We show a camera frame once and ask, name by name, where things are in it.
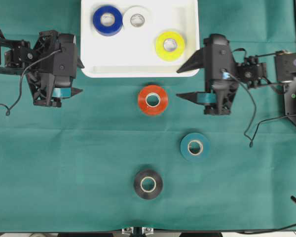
metal bracket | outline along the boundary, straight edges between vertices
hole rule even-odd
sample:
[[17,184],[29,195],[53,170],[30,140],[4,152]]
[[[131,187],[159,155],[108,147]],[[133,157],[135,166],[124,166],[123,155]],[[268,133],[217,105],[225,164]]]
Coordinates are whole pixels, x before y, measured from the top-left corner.
[[122,229],[122,235],[131,236],[134,233],[134,227],[127,227]]
[[143,235],[153,235],[153,228],[150,227],[142,227],[142,233]]

green tablecloth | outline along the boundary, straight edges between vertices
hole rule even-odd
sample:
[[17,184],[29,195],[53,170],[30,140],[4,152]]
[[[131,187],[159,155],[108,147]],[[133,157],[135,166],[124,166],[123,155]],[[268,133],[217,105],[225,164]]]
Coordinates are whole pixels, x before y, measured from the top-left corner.
[[[9,39],[55,29],[79,35],[79,0],[0,0],[0,28]],[[220,33],[232,48],[264,54],[296,51],[293,0],[199,0],[200,33]],[[275,81],[273,58],[266,59]],[[229,117],[176,93],[201,91],[193,78],[91,79],[79,70],[84,92],[63,108],[32,105],[28,86],[5,117],[0,108],[0,232],[107,231],[127,226],[161,229],[272,229],[296,222],[296,128],[286,120],[261,127],[250,149],[243,130],[252,103],[242,89]],[[137,106],[147,83],[163,86],[170,104],[150,118]],[[283,98],[252,90],[258,119],[283,114]],[[0,103],[12,104],[18,77],[0,75]],[[201,164],[187,162],[180,141],[201,132],[212,145]],[[135,174],[152,168],[164,181],[150,201],[133,190]]]

electrical tape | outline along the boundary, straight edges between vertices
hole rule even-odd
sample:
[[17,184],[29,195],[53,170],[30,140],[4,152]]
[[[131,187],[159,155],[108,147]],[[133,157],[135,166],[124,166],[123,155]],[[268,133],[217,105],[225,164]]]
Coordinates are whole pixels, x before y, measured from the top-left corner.
[[[143,187],[143,181],[145,179],[153,180],[154,186],[152,190],[145,190]],[[154,170],[147,169],[139,172],[134,180],[134,189],[138,196],[143,199],[154,199],[161,193],[163,189],[163,181],[161,176]]]
[[[198,152],[191,151],[192,143],[198,144]],[[209,156],[210,142],[204,135],[200,133],[191,133],[182,139],[180,149],[182,156],[186,160],[191,162],[202,162]]]
[[123,25],[126,30],[147,31],[152,26],[151,13],[144,7],[131,7],[123,16]]
[[197,102],[199,104],[215,104],[217,103],[216,94],[213,93],[198,93]]
[[[111,25],[104,25],[102,18],[106,16],[109,18],[113,16]],[[95,29],[103,36],[116,35],[123,26],[123,16],[120,11],[110,5],[102,6],[93,15],[93,25]]]
[[[147,99],[150,96],[156,96],[158,98],[158,104],[151,106]],[[167,92],[160,86],[149,85],[142,89],[138,95],[139,108],[149,116],[156,116],[163,113],[168,107],[168,95]]]
[[[167,49],[166,43],[170,42],[173,48]],[[159,58],[164,61],[172,62],[179,59],[185,50],[185,40],[177,32],[164,32],[156,39],[155,50]]]
[[70,98],[71,88],[54,88],[53,98]]

